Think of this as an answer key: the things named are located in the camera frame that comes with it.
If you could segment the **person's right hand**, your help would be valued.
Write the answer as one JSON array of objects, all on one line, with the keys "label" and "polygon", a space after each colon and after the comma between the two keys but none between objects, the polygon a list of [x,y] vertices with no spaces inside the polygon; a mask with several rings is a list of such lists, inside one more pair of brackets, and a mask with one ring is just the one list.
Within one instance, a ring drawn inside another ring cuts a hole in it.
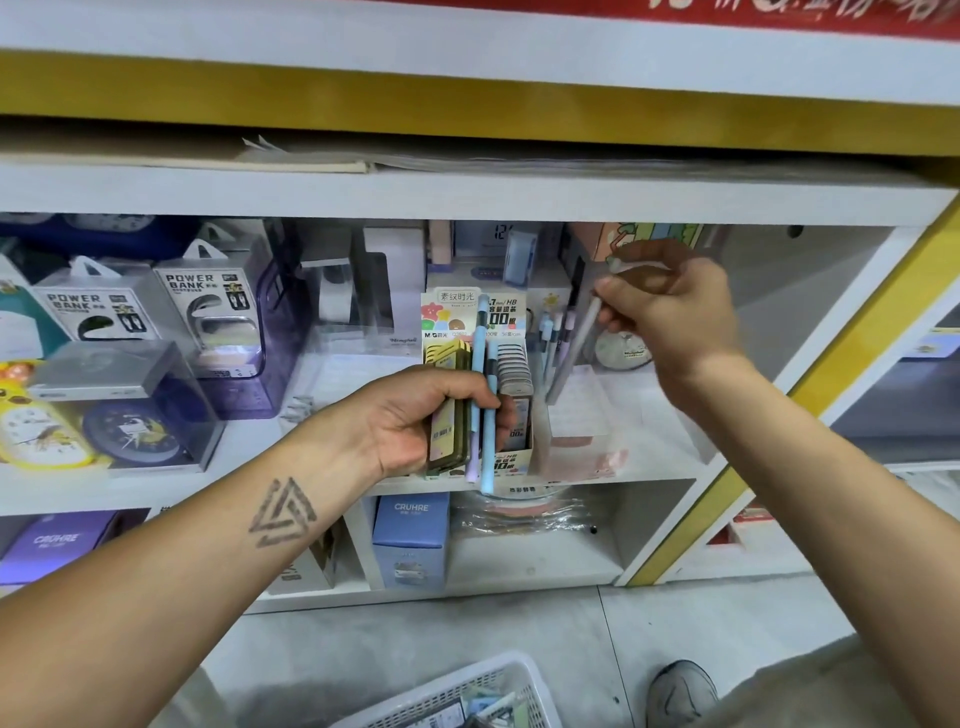
[{"label": "person's right hand", "polygon": [[667,399],[691,415],[708,378],[748,363],[740,345],[727,275],[717,263],[678,241],[678,282],[661,305],[662,317],[652,334],[638,334],[630,328],[610,330],[599,316],[597,322],[608,332],[641,337],[652,354]]}]

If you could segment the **person's left hand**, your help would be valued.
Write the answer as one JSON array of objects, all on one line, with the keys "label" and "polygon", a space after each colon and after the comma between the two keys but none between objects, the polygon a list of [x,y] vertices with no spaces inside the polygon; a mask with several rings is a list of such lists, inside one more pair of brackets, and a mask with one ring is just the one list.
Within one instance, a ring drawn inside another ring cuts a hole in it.
[{"label": "person's left hand", "polygon": [[[357,417],[364,442],[371,447],[377,463],[377,478],[413,474],[426,466],[429,425],[437,409],[418,409],[409,394],[410,369],[437,369],[418,365],[367,383],[345,400],[347,411]],[[513,399],[498,394],[496,449],[503,448],[519,415]]]}]

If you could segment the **light blue pen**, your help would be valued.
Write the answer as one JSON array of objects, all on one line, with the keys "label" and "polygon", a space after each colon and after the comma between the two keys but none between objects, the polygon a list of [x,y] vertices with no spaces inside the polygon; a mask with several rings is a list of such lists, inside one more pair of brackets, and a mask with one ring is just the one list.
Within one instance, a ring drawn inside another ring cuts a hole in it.
[{"label": "light blue pen", "polygon": [[[495,395],[498,394],[497,364],[494,359],[486,360],[486,384]],[[482,409],[481,431],[481,493],[492,496],[495,489],[497,456],[497,411],[495,408]]]},{"label": "light blue pen", "polygon": [[[471,370],[484,374],[486,361],[486,336],[490,298],[481,293],[477,302],[477,315],[472,337]],[[468,483],[477,483],[481,474],[481,405],[475,400],[470,406],[469,460],[465,467],[465,479]]]}]

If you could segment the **olive green case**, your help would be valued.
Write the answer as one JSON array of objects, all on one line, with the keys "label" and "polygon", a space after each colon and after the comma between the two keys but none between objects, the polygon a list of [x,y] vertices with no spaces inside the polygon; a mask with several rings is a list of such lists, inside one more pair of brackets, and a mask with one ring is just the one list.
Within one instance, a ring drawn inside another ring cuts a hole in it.
[{"label": "olive green case", "polygon": [[[423,361],[437,369],[469,371],[472,359],[471,345],[462,339],[452,339],[427,346]],[[470,431],[469,402],[447,395],[430,418],[427,477],[438,478],[442,473],[465,466],[469,458]]]}]

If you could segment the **grey pen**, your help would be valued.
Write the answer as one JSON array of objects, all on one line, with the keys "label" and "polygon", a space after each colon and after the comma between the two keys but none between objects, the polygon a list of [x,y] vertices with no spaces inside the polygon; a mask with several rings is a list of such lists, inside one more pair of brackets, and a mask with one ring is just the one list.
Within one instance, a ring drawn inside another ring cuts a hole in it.
[{"label": "grey pen", "polygon": [[602,299],[596,293],[593,293],[589,299],[588,309],[582,317],[577,319],[577,327],[573,331],[572,339],[569,341],[566,354],[560,360],[559,366],[555,370],[551,380],[549,389],[545,396],[545,402],[548,407],[558,404],[573,368],[581,357],[584,346],[594,331],[594,327],[602,308]]}]

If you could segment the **person's right forearm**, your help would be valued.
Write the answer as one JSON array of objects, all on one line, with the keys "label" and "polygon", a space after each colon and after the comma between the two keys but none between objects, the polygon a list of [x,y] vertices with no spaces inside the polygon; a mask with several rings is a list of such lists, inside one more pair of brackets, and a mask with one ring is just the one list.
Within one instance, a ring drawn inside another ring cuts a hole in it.
[{"label": "person's right forearm", "polygon": [[778,520],[859,632],[960,632],[960,520],[777,389],[741,355],[665,390]]}]

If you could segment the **person's left forearm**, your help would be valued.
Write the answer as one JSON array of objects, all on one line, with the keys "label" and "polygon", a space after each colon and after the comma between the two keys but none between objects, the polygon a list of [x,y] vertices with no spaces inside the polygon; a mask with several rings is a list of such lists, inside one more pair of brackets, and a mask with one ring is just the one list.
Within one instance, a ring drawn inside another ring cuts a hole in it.
[{"label": "person's left forearm", "polygon": [[147,728],[377,477],[330,406],[165,513],[0,598],[0,728]]}]

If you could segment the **white round clock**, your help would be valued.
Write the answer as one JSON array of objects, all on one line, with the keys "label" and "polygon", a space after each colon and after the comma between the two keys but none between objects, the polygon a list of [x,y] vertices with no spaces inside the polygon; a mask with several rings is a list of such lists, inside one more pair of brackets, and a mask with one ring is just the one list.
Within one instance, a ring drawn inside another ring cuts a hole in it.
[{"label": "white round clock", "polygon": [[629,372],[653,362],[653,356],[642,339],[629,331],[599,333],[593,349],[594,364],[611,372]]}]

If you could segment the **white cardboard display box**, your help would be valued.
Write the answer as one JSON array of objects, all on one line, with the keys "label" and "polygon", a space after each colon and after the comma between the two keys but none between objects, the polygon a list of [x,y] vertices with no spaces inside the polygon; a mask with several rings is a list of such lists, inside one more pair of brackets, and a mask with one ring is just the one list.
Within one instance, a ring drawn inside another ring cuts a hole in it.
[{"label": "white cardboard display box", "polygon": [[[422,360],[428,346],[444,343],[452,339],[462,339],[473,350],[474,328],[479,295],[489,297],[489,311],[486,328],[486,362],[493,359],[497,363],[496,337],[518,337],[526,342],[529,332],[526,295],[521,290],[503,289],[486,293],[475,286],[436,287],[421,295],[421,353]],[[532,397],[512,397],[517,409],[517,422],[501,451],[495,456],[495,477],[493,496],[520,498],[531,495],[534,487],[522,486],[520,479],[527,476],[533,455],[532,448]],[[466,480],[467,460],[462,467],[443,472],[438,478],[463,477],[470,488],[481,492],[481,473],[477,483]]]}]

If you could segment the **row of grey lead cases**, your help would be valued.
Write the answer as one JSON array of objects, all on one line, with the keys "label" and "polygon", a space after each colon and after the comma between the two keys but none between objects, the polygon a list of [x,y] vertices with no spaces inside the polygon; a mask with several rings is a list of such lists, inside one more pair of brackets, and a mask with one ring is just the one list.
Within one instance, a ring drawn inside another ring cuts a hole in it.
[{"label": "row of grey lead cases", "polygon": [[532,398],[535,386],[525,340],[495,337],[491,343],[496,348],[498,392],[513,398]]}]

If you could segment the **orange cartoon box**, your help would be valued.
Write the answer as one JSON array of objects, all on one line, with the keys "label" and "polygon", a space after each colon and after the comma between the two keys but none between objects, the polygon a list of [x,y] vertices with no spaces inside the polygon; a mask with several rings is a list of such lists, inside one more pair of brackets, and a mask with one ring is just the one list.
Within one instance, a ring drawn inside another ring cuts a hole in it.
[{"label": "orange cartoon box", "polygon": [[676,239],[693,249],[704,231],[704,224],[652,222],[573,222],[567,223],[570,237],[576,240],[589,261],[606,261],[619,248],[637,240]]}]

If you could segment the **small light blue box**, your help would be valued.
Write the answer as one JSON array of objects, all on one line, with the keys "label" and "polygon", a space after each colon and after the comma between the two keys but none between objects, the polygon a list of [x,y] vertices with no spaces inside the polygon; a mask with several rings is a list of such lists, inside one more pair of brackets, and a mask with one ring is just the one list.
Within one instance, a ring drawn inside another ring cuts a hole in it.
[{"label": "small light blue box", "polygon": [[536,261],[539,233],[531,229],[513,227],[507,236],[507,248],[502,281],[511,287],[526,289]]}]

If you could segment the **clear pen holder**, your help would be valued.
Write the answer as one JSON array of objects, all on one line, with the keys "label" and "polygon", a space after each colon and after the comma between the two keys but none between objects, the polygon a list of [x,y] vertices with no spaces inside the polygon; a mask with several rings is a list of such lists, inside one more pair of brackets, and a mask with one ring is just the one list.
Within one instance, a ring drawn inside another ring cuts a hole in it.
[{"label": "clear pen holder", "polygon": [[555,404],[534,407],[534,461],[547,482],[579,483],[614,477],[629,459],[598,374],[575,366]]}]

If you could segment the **clear plastic box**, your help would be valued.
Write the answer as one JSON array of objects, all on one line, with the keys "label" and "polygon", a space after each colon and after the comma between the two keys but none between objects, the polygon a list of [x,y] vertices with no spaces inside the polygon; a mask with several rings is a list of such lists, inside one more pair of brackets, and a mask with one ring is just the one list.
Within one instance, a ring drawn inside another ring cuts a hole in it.
[{"label": "clear plastic box", "polygon": [[365,353],[400,348],[403,286],[388,222],[307,218],[294,222],[294,232],[296,274],[309,289],[320,334],[358,341]]}]

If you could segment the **digital clock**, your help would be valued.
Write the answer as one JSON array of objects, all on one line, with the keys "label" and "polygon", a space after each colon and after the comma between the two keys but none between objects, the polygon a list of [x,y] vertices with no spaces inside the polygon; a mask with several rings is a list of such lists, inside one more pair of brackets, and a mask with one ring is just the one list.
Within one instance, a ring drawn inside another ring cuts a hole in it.
[{"label": "digital clock", "polygon": [[529,251],[534,233],[520,223],[501,221],[453,222],[453,258],[479,260],[504,268],[510,250]]}]

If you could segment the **plastic wrapped pink item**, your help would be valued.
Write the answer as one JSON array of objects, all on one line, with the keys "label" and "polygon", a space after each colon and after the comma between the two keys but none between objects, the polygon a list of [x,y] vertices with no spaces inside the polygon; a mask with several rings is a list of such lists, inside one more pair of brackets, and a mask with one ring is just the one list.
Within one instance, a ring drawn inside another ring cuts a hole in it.
[{"label": "plastic wrapped pink item", "polygon": [[558,487],[522,498],[455,491],[450,494],[450,531],[457,538],[595,532],[611,518],[613,501],[588,486]]}]

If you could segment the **light blue carton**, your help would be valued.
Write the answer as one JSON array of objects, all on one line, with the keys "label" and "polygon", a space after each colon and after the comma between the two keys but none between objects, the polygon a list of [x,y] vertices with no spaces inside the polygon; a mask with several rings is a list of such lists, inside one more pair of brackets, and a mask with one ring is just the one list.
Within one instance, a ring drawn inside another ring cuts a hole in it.
[{"label": "light blue carton", "polygon": [[371,539],[386,589],[443,592],[447,582],[450,492],[380,496]]}]

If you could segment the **stack of paper sheets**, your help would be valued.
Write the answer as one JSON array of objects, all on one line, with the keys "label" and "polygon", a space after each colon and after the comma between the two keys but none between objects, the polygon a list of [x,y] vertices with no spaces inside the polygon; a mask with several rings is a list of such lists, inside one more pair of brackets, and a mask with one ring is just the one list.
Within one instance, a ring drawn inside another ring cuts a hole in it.
[{"label": "stack of paper sheets", "polygon": [[609,143],[467,137],[274,132],[246,134],[244,164],[358,165],[426,173],[548,177],[729,177],[906,185],[903,164],[878,157],[774,151],[696,150]]}]

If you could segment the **purple transparent box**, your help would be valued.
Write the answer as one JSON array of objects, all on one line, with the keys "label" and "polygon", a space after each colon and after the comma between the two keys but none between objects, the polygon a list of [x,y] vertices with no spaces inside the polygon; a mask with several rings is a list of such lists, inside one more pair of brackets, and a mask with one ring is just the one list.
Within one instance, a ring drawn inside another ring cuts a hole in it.
[{"label": "purple transparent box", "polygon": [[251,378],[203,378],[198,381],[217,415],[225,421],[276,417],[301,355],[311,307],[306,282],[298,277],[301,244],[295,222],[277,217],[212,218],[201,237],[218,227],[232,237],[255,235],[269,243],[270,265],[256,289],[262,335],[262,363]]}]

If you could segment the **white shelf unit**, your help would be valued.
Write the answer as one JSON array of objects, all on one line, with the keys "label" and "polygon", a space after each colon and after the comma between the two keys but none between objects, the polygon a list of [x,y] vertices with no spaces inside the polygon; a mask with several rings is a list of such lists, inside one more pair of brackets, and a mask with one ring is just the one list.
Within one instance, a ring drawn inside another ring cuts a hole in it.
[{"label": "white shelf unit", "polygon": [[[853,348],[835,385],[808,382],[823,412],[928,305],[960,263],[945,224],[960,181],[912,152],[960,142],[960,97],[946,106],[882,99],[884,80],[845,79],[846,100],[811,90],[778,99],[708,94],[725,54],[749,71],[798,33],[441,8],[354,0],[0,0],[0,118],[78,119],[245,137],[347,133],[608,143],[702,151],[805,153],[902,164],[906,184],[728,176],[598,177],[208,171],[0,162],[0,213],[422,221],[430,254],[453,258],[453,222],[534,230],[537,263],[572,255],[587,289],[604,268],[573,222],[703,224],[693,250],[725,268],[748,357],[789,392],[847,334],[868,334],[882,304],[906,303]],[[101,466],[0,467],[0,514],[175,504],[290,431],[294,395],[323,407],[421,358],[422,331],[365,352],[318,327],[278,414],[228,423],[206,472],[112,476]]]}]

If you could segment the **white and black carton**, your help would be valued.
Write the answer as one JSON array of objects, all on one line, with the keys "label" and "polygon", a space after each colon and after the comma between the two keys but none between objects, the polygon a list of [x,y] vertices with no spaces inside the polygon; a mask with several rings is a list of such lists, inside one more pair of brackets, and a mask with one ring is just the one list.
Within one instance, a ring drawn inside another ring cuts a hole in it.
[{"label": "white and black carton", "polygon": [[317,540],[276,577],[262,596],[289,597],[309,592],[329,591],[336,586],[336,555],[340,542],[340,520],[336,520]]}]

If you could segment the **red and white box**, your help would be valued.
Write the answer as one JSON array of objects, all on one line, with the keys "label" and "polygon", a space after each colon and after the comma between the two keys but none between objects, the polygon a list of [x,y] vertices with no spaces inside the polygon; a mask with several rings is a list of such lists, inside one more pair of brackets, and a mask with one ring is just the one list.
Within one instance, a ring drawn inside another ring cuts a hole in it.
[{"label": "red and white box", "polygon": [[710,539],[709,544],[747,545],[751,541],[762,539],[762,531],[770,530],[776,525],[777,520],[769,510],[757,499],[753,499]]}]

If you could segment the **large power bank box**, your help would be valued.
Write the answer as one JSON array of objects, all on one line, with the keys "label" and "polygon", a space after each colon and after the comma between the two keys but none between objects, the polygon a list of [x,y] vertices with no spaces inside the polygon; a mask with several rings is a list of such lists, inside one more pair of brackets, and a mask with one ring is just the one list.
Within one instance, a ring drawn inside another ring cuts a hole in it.
[{"label": "large power bank box", "polygon": [[262,363],[258,284],[272,254],[261,235],[229,235],[213,226],[180,258],[154,266],[198,345],[204,379],[250,379]]}]

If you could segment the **white plastic basket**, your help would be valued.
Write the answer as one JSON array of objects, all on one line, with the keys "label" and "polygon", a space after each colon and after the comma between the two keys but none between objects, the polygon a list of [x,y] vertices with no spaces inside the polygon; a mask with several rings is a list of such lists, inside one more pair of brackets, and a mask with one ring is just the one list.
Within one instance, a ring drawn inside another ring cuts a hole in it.
[{"label": "white plastic basket", "polygon": [[563,728],[534,660],[510,650],[411,688],[330,728]]}]

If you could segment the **dark blue round clock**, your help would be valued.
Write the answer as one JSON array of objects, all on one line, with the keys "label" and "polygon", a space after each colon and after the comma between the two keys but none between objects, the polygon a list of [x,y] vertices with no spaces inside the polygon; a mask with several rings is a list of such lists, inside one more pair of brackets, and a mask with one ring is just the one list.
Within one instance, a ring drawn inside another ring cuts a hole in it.
[{"label": "dark blue round clock", "polygon": [[83,435],[95,451],[124,468],[174,467],[191,457],[174,430],[153,404],[133,400],[105,400],[80,416]]}]

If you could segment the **red banner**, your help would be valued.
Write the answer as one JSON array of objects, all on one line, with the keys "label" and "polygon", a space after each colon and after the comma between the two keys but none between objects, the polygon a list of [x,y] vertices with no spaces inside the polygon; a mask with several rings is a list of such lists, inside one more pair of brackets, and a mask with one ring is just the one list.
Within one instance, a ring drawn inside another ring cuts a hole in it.
[{"label": "red banner", "polygon": [[825,32],[960,43],[960,0],[379,0],[572,18]]}]

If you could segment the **clear box with silver lid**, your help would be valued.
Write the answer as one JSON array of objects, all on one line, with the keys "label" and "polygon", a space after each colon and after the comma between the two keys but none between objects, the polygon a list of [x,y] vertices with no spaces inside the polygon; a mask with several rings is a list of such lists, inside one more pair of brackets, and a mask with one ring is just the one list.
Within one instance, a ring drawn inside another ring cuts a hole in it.
[{"label": "clear box with silver lid", "polygon": [[34,373],[27,390],[49,404],[84,437],[81,416],[104,401],[154,405],[182,443],[191,463],[174,467],[118,468],[89,443],[114,478],[207,469],[224,431],[198,379],[179,347],[161,340],[72,342],[59,349]]}]

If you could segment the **small power bank box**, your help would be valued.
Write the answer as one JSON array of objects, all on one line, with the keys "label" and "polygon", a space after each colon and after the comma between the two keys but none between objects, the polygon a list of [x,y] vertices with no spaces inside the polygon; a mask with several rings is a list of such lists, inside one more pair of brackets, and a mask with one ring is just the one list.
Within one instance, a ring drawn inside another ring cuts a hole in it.
[{"label": "small power bank box", "polygon": [[148,312],[156,282],[146,263],[77,255],[31,291],[75,341],[153,341],[162,337]]}]

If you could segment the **person's grey shoe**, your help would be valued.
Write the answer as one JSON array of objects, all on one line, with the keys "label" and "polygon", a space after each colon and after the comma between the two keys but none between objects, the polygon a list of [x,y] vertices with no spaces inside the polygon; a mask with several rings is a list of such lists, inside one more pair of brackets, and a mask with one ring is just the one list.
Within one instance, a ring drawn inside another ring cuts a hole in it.
[{"label": "person's grey shoe", "polygon": [[654,675],[645,699],[645,728],[683,728],[719,702],[710,675],[696,662],[673,661]]}]

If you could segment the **dark blue box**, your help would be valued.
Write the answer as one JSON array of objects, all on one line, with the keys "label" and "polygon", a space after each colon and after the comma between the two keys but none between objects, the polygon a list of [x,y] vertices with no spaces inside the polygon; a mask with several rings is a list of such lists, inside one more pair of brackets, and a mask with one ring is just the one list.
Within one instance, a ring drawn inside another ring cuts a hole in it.
[{"label": "dark blue box", "polygon": [[0,212],[0,237],[66,258],[169,261],[199,236],[189,215]]}]

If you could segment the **yellow alarm clock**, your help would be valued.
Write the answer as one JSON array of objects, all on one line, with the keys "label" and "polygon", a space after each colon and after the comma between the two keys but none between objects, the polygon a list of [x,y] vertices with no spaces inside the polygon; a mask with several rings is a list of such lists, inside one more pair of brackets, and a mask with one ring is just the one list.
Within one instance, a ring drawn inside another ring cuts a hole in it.
[{"label": "yellow alarm clock", "polygon": [[0,361],[0,461],[24,470],[72,470],[97,454],[70,421],[34,399],[27,383],[40,360]]}]

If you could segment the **purple carton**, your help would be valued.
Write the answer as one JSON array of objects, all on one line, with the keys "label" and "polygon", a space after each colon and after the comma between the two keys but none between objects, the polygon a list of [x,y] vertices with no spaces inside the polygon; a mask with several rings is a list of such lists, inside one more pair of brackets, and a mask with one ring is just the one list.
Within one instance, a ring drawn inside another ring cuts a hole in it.
[{"label": "purple carton", "polygon": [[46,577],[112,540],[121,511],[48,514],[24,525],[0,554],[0,590]]}]

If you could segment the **teal and white box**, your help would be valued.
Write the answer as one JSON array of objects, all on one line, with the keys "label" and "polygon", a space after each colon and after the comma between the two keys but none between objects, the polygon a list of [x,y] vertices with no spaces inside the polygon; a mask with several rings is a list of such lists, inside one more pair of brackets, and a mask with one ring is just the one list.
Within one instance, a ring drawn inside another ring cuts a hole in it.
[{"label": "teal and white box", "polygon": [[0,252],[0,361],[48,358],[68,341],[28,278]]}]

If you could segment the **person's beige trousers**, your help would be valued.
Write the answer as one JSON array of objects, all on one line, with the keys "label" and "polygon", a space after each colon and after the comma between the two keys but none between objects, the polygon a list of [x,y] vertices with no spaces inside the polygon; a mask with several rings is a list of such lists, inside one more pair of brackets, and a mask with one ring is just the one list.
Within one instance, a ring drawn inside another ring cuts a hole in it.
[{"label": "person's beige trousers", "polygon": [[960,728],[960,637],[902,656],[857,635],[760,668],[682,728]]}]

